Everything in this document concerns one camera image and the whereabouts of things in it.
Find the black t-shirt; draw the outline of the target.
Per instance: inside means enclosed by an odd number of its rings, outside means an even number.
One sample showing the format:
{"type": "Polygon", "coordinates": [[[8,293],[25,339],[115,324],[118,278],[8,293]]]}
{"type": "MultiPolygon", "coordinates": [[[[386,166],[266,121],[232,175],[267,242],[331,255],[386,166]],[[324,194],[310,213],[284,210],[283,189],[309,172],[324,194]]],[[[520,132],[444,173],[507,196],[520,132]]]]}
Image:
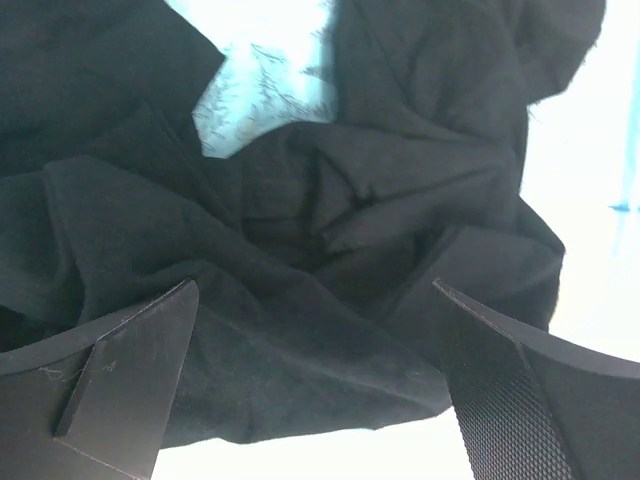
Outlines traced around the black t-shirt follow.
{"type": "Polygon", "coordinates": [[[1,347],[152,298],[200,301],[168,447],[449,407],[442,280],[546,329],[565,248],[521,199],[531,104],[601,1],[342,1],[336,119],[206,158],[221,53],[162,1],[1,5],[1,347]]]}

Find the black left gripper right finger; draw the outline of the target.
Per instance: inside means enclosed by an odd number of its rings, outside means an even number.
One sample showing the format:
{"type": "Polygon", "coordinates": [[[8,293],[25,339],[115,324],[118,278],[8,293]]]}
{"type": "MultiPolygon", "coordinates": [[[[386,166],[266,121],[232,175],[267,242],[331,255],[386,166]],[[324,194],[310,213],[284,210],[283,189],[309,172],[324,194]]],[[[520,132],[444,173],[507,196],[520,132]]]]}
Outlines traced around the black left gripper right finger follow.
{"type": "Polygon", "coordinates": [[[434,337],[473,475],[636,480],[639,365],[435,282],[434,337]]]}

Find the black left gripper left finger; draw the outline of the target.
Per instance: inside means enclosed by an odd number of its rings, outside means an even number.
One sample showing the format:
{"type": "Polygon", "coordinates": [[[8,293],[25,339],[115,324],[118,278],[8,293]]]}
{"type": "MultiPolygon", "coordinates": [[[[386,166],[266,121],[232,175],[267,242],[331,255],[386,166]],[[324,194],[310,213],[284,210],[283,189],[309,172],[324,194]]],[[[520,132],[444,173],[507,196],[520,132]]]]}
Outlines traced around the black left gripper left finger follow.
{"type": "Polygon", "coordinates": [[[148,479],[199,302],[195,282],[1,355],[4,480],[148,479]]]}

